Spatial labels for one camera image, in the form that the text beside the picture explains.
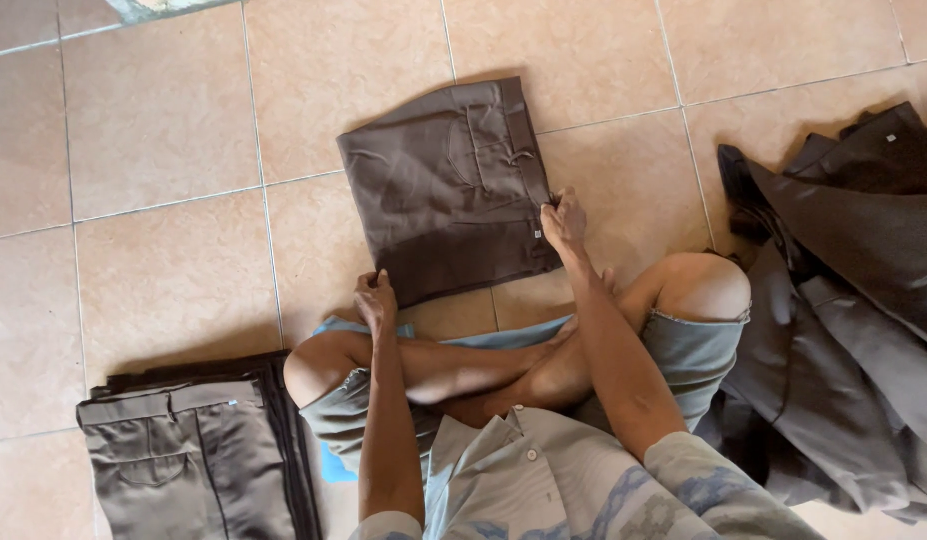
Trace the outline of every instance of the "beige tile floor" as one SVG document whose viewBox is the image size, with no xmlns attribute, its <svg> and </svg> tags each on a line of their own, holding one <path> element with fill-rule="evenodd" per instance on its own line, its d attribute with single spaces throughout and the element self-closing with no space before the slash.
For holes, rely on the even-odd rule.
<svg viewBox="0 0 927 540">
<path fill-rule="evenodd" d="M 552 186 L 630 277 L 738 247 L 716 144 L 779 166 L 863 110 L 927 121 L 927 0 L 246 0 L 127 28 L 106 0 L 0 0 L 0 538 L 110 536 L 73 413 L 107 374 L 291 347 L 346 310 L 372 263 L 338 134 L 514 74 Z M 570 303 L 558 271 L 401 317 L 457 338 Z M 346 538 L 356 486 L 316 489 Z"/>
</svg>

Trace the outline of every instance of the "leg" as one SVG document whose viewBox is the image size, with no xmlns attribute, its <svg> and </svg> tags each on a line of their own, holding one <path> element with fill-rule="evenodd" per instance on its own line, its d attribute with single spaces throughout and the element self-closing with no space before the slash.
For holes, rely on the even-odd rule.
<svg viewBox="0 0 927 540">
<path fill-rule="evenodd" d="M 613 275 L 604 274 L 613 287 Z M 670 385 L 688 425 L 696 425 L 720 380 L 733 367 L 740 321 L 750 307 L 750 284 L 732 262 L 716 255 L 679 253 L 650 266 L 617 297 L 631 327 Z M 472 427 L 484 426 L 514 405 L 562 411 L 592 396 L 587 362 L 576 335 L 517 382 L 498 391 L 451 399 L 438 408 Z M 606 415 L 596 398 L 578 419 Z"/>
<path fill-rule="evenodd" d="M 518 350 L 480 350 L 403 339 L 404 384 L 416 405 L 505 387 L 523 376 L 557 345 L 553 340 Z M 297 347 L 284 367 L 290 396 L 302 409 L 339 387 L 357 368 L 370 368 L 372 338 L 356 331 L 326 331 Z"/>
</svg>

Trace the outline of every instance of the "pile of clothes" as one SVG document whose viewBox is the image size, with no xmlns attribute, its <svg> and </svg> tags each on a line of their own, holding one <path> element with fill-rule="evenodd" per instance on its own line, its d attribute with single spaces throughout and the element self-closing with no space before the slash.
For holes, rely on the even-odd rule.
<svg viewBox="0 0 927 540">
<path fill-rule="evenodd" d="M 752 321 L 697 435 L 788 505 L 927 520 L 927 127 L 909 103 L 775 174 L 719 149 L 762 243 Z"/>
<path fill-rule="evenodd" d="M 115 540 L 320 540 L 289 350 L 117 374 L 76 407 Z"/>
</svg>

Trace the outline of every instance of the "light blue shirt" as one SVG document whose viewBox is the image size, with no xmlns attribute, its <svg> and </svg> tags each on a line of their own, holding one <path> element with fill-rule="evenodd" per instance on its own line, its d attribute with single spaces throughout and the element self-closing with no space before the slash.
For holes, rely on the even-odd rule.
<svg viewBox="0 0 927 540">
<path fill-rule="evenodd" d="M 383 512 L 351 540 L 821 538 L 733 463 L 689 433 L 645 466 L 607 433 L 514 407 L 474 429 L 444 417 L 426 484 L 427 525 Z"/>
</svg>

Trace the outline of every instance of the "shirt sleeve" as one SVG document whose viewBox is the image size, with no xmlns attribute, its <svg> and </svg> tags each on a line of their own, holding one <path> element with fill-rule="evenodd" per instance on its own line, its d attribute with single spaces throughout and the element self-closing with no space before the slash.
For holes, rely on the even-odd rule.
<svg viewBox="0 0 927 540">
<path fill-rule="evenodd" d="M 350 540 L 422 540 L 421 523 L 403 512 L 380 512 L 360 522 Z"/>
<path fill-rule="evenodd" d="M 647 449 L 644 467 L 723 538 L 819 538 L 804 522 L 704 439 L 671 433 Z"/>
</svg>

